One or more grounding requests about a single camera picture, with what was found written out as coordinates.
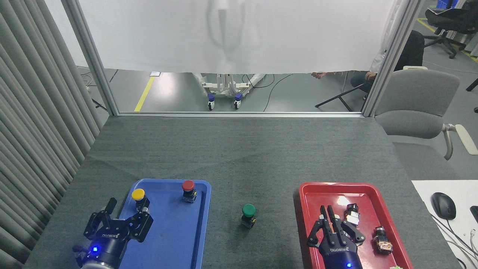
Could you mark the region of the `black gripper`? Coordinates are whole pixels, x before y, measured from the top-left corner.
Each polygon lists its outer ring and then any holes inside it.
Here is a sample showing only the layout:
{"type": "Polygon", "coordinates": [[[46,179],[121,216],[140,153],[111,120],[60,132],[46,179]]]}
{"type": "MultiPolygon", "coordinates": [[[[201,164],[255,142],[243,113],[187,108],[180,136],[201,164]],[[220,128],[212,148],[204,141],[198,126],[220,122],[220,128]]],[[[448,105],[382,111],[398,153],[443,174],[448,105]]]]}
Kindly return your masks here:
{"type": "Polygon", "coordinates": [[[118,267],[129,240],[142,243],[146,239],[154,222],[148,205],[138,206],[137,212],[126,221],[112,221],[116,204],[117,200],[110,198],[103,210],[91,214],[84,231],[91,243],[80,259],[82,267],[118,267]]]}
{"type": "Polygon", "coordinates": [[[320,206],[320,213],[308,235],[307,245],[319,249],[326,269],[362,269],[357,246],[362,245],[366,237],[357,229],[360,221],[358,206],[346,206],[343,219],[334,213],[332,206],[328,206],[333,236],[330,236],[331,229],[324,205],[320,206]],[[317,237],[319,230],[323,230],[321,243],[317,237]]]}

